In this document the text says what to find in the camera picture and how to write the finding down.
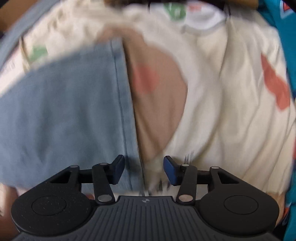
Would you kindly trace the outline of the cream bear print bedsheet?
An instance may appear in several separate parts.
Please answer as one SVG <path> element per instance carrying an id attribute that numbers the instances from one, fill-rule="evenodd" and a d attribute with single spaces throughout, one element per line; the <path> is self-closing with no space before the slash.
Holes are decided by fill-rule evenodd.
<path id="1" fill-rule="evenodd" d="M 279 33 L 192 1 L 184 20 L 166 4 L 41 1 L 1 40 L 1 97 L 26 73 L 82 47 L 119 38 L 144 190 L 177 194 L 163 157 L 217 165 L 271 196 L 285 214 L 295 147 L 295 104 Z M 18 230 L 11 206 L 28 190 L 1 183 L 1 240 Z"/>

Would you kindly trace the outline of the blue denim pants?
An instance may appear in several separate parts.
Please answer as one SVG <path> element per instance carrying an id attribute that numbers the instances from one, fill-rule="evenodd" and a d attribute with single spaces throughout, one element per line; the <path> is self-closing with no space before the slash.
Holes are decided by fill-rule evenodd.
<path id="1" fill-rule="evenodd" d="M 122 40 L 31 70 L 1 97 L 1 183 L 31 189 L 71 165 L 126 157 L 114 192 L 143 191 Z"/>

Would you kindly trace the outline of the blue patterned blanket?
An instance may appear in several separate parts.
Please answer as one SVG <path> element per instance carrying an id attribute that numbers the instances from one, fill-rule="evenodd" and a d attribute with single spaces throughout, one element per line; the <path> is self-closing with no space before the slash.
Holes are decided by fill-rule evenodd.
<path id="1" fill-rule="evenodd" d="M 292 97 L 295 98 L 295 4 L 293 1 L 259 1 L 257 10 L 278 30 L 287 62 Z M 290 205 L 290 216 L 283 239 L 295 240 L 295 168 L 286 198 Z"/>

